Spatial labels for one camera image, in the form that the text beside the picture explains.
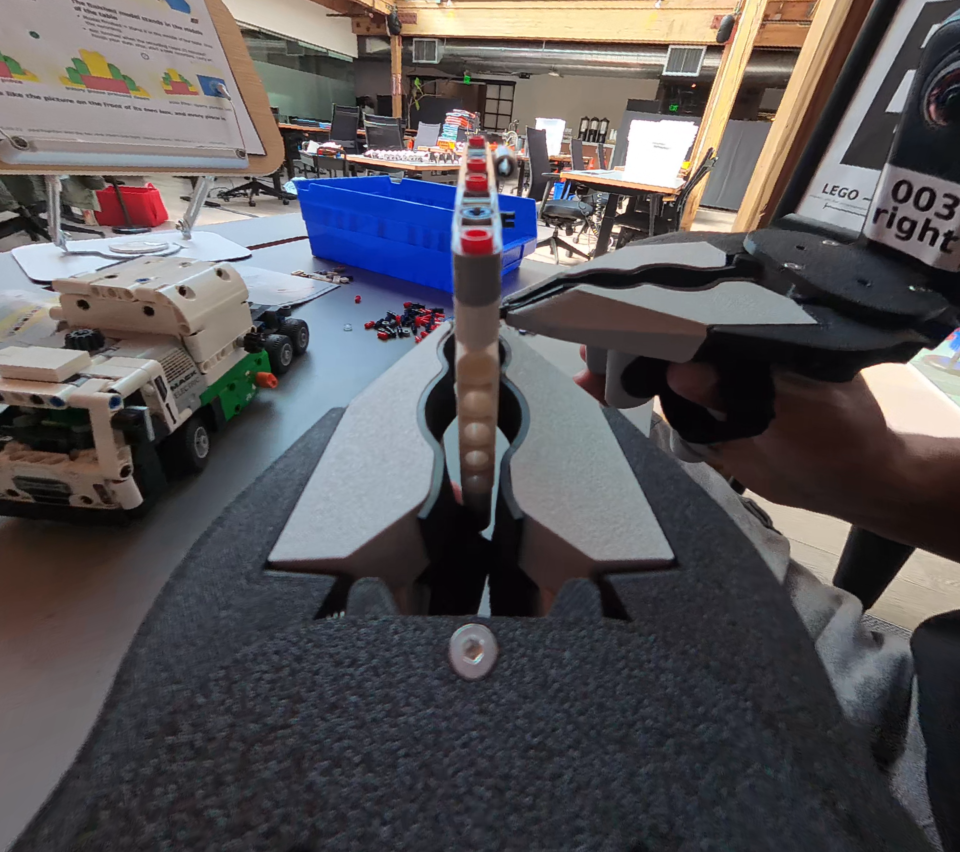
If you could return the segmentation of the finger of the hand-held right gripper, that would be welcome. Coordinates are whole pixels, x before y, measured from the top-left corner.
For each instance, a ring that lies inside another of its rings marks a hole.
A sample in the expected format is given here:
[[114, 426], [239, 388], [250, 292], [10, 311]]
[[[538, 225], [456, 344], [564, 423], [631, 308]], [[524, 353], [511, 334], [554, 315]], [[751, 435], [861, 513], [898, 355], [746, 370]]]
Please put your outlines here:
[[693, 292], [725, 281], [752, 278], [742, 243], [632, 243], [517, 293], [519, 301], [543, 301], [578, 286], [625, 292], [642, 286]]
[[604, 289], [579, 282], [551, 293], [511, 296], [502, 312], [515, 330], [671, 362], [692, 360], [712, 330], [806, 328], [817, 322], [796, 301], [744, 281], [689, 290], [651, 283]]

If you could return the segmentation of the grey cardboard sheet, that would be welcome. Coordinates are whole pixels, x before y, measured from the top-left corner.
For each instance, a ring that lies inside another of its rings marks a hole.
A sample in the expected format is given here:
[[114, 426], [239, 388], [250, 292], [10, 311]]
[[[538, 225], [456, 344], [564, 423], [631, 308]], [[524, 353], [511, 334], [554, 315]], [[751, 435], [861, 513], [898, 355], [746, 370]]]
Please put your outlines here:
[[233, 265], [246, 284], [246, 300], [253, 312], [287, 306], [296, 309], [341, 287], [338, 282], [282, 273], [245, 261]]

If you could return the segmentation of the person's black shirt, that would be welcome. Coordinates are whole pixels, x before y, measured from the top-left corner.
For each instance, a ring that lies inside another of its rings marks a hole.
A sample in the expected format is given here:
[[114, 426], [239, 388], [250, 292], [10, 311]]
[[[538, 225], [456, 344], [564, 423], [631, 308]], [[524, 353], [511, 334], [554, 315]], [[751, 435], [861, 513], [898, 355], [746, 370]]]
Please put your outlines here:
[[927, 794], [942, 849], [959, 849], [959, 611], [928, 618], [910, 642]]

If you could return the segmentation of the wooden desk with clutter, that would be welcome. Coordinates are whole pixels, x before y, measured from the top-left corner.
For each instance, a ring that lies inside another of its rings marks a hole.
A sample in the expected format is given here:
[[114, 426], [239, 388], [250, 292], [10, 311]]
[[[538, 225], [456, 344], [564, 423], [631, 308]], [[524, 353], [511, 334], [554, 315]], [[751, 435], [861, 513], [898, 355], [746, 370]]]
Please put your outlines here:
[[421, 122], [413, 136], [384, 116], [364, 120], [364, 137], [343, 144], [304, 138], [294, 150], [294, 177], [387, 176], [453, 185], [467, 140], [476, 132], [474, 114], [456, 109], [442, 123]]

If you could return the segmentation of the wooden post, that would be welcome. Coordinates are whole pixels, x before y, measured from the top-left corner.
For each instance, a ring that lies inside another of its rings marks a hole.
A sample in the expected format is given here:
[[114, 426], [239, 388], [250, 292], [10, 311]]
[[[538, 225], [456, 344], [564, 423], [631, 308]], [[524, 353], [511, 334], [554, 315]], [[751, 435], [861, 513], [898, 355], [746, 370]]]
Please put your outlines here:
[[873, 0], [820, 0], [732, 230], [769, 221], [796, 170], [813, 128]]

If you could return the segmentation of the white board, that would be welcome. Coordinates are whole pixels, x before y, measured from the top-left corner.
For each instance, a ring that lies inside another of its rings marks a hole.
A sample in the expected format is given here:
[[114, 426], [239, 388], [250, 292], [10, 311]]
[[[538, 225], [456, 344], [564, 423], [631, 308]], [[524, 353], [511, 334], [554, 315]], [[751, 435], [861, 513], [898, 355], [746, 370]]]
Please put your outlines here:
[[674, 186], [698, 131], [698, 122], [675, 117], [634, 119], [627, 138], [625, 178], [646, 185]]

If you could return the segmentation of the pile of small lego pieces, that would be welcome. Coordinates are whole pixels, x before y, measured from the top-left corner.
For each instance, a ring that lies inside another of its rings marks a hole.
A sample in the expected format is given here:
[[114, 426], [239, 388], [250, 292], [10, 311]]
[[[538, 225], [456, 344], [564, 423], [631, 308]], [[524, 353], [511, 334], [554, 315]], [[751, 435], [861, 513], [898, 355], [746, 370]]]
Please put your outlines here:
[[367, 321], [364, 329], [373, 332], [381, 342], [410, 339], [419, 343], [449, 320], [442, 307], [408, 301], [399, 311], [387, 310], [381, 317]]

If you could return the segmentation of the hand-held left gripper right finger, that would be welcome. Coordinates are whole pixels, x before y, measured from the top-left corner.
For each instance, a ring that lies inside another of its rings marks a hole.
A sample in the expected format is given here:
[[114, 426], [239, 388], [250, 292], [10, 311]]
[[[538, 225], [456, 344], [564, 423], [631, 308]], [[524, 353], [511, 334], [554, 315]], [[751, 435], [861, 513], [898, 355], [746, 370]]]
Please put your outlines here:
[[497, 546], [545, 616], [570, 581], [664, 571], [676, 556], [605, 409], [515, 330], [500, 331]]

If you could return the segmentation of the person's right hand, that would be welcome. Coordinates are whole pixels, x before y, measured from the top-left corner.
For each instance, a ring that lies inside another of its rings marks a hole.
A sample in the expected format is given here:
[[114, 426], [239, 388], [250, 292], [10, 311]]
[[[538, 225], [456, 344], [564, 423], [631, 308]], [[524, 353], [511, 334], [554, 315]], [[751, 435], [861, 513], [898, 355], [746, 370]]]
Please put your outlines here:
[[774, 417], [762, 434], [683, 453], [781, 506], [844, 517], [838, 493], [853, 489], [842, 470], [858, 463], [854, 401], [861, 381], [820, 382], [774, 371]]

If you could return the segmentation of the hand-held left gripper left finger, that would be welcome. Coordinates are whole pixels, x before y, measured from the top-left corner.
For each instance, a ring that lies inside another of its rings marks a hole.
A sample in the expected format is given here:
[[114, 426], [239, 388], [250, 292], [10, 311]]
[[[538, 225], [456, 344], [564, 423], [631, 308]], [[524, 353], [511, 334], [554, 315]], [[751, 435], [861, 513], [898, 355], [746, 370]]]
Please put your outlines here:
[[268, 566], [378, 579], [402, 613], [426, 614], [424, 578], [444, 556], [455, 497], [442, 443], [452, 415], [428, 423], [428, 399], [452, 401], [450, 323], [426, 337], [343, 411], [273, 544]]

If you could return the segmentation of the white lego panel assembly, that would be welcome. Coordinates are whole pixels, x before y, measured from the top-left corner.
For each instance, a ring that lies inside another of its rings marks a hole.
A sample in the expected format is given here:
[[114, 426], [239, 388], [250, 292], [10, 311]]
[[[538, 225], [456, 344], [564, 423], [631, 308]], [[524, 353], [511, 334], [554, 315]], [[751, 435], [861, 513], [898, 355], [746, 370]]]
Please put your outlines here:
[[470, 133], [451, 226], [459, 487], [480, 532], [496, 511], [502, 258], [515, 227], [515, 215], [500, 210], [498, 182], [516, 166], [509, 148]]

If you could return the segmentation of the red plastic bin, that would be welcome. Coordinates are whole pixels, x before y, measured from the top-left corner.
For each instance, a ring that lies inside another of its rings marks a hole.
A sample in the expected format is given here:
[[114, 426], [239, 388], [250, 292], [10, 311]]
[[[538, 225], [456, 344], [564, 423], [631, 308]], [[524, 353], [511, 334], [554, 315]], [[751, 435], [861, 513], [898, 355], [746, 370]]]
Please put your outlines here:
[[107, 185], [94, 192], [99, 205], [95, 211], [101, 226], [154, 228], [169, 221], [160, 191], [153, 185]]

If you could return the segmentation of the white and green lego truck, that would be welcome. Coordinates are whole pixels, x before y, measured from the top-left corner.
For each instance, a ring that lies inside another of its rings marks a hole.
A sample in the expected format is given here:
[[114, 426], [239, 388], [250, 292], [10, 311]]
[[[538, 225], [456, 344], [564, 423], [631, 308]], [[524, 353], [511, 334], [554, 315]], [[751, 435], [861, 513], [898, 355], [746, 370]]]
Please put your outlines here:
[[227, 262], [146, 257], [56, 280], [58, 347], [2, 350], [4, 518], [125, 524], [306, 354], [290, 305]]

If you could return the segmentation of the lego booklet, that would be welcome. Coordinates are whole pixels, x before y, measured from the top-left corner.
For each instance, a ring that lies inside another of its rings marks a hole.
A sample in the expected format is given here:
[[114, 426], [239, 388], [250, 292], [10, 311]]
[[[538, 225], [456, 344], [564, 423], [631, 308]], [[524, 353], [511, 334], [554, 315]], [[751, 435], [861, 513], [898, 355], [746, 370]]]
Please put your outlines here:
[[50, 310], [59, 296], [44, 289], [1, 290], [1, 349], [11, 346], [61, 347], [64, 334]]

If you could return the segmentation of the black mesh office chair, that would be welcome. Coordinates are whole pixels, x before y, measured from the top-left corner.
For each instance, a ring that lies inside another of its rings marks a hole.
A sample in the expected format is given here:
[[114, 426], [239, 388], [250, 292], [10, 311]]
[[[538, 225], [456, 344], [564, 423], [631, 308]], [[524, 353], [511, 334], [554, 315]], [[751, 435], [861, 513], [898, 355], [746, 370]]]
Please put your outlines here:
[[561, 252], [568, 259], [589, 260], [592, 254], [570, 240], [586, 232], [594, 207], [578, 197], [565, 197], [566, 183], [550, 162], [545, 130], [526, 128], [526, 155], [530, 172], [527, 197], [536, 202], [537, 223], [550, 230], [536, 242], [534, 251], [549, 251], [556, 265]]

